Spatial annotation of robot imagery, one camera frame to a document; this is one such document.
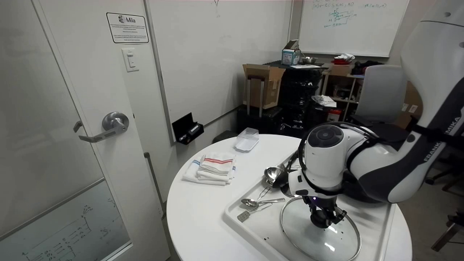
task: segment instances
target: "red stripe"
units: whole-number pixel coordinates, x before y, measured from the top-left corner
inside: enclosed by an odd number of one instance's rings
[[[217,164],[226,164],[232,162],[232,160],[216,160],[216,159],[211,159],[211,158],[205,158],[203,161],[209,161],[212,163],[217,163]]]

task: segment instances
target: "cardboard box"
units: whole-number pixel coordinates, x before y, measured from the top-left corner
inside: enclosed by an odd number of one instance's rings
[[[283,65],[297,65],[300,61],[301,51],[298,48],[298,39],[290,40],[282,50]]]
[[[422,110],[422,99],[420,98],[420,95],[414,85],[408,81],[406,85],[405,101],[403,103],[403,107],[401,108],[401,113],[394,124],[405,129],[411,121],[411,116],[420,119]]]
[[[330,75],[347,76],[350,73],[350,65],[333,65],[332,69],[330,70]]]
[[[264,78],[263,109],[277,106],[279,101],[280,81],[285,69],[269,65],[243,65],[245,72],[245,86],[247,86],[248,76],[258,76]],[[261,99],[261,80],[251,79],[250,106],[260,107]],[[244,89],[243,104],[246,104],[248,90]]]

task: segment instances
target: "light switch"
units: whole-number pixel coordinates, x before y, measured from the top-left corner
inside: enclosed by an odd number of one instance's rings
[[[123,48],[122,57],[126,65],[127,72],[138,71],[137,65],[135,65],[135,49],[134,48]]]

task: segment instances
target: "franka emika robot arm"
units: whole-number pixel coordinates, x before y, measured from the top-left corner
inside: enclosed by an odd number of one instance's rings
[[[369,197],[401,202],[420,188],[446,142],[464,144],[458,137],[464,127],[462,0],[441,0],[429,10],[405,43],[401,63],[424,110],[398,151],[368,129],[341,122],[319,125],[302,139],[302,171],[289,173],[289,186],[303,196],[316,226],[327,228],[346,215],[336,206],[345,169]]]

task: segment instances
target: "door handle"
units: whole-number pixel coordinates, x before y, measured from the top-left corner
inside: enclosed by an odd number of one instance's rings
[[[79,135],[79,138],[86,142],[97,143],[99,141],[113,137],[114,135],[124,133],[127,131],[127,128],[129,127],[129,118],[127,118],[127,116],[121,112],[114,111],[108,113],[103,118],[102,127],[105,130],[105,132],[103,133],[100,133],[93,137]]]

